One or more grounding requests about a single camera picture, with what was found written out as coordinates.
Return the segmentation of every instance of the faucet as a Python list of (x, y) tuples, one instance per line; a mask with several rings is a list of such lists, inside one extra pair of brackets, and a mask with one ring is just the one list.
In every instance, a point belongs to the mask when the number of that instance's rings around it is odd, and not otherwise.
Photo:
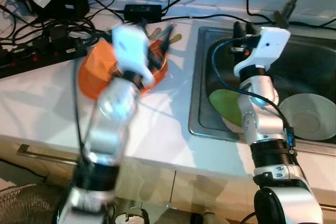
[(289, 0), (289, 2), (283, 8), (282, 12), (279, 12), (278, 10), (276, 10), (273, 13), (274, 19), (278, 27), (285, 28), (285, 29), (288, 28), (289, 26), (288, 20), (293, 10), (296, 7), (296, 2), (297, 0)]

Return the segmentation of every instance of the power adapter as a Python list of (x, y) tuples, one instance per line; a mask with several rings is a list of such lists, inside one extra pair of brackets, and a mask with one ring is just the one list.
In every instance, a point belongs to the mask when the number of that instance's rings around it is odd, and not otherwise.
[(146, 19), (150, 22), (159, 22), (162, 17), (162, 5), (125, 5), (124, 18), (130, 22), (141, 22)]

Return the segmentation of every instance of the white plate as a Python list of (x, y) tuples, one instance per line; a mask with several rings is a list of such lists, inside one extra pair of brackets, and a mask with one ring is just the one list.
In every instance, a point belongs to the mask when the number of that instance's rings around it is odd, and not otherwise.
[(296, 94), (279, 107), (298, 137), (319, 141), (336, 135), (336, 104), (325, 97)]

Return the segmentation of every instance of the stainless steel sink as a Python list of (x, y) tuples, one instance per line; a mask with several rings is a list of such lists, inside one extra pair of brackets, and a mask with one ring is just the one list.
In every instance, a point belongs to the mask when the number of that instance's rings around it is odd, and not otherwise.
[[(192, 134), (227, 141), (244, 141), (229, 130), (212, 107), (208, 96), (224, 88), (211, 67), (211, 53), (219, 39), (232, 38), (232, 30), (201, 27), (198, 31), (189, 130)], [(280, 58), (268, 71), (279, 93), (279, 103), (298, 93), (314, 93), (336, 102), (336, 40), (291, 36)], [(222, 77), (233, 87), (239, 78), (233, 74), (234, 59), (223, 49), (216, 65)], [(336, 155), (336, 137), (324, 141), (297, 139), (297, 149)]]

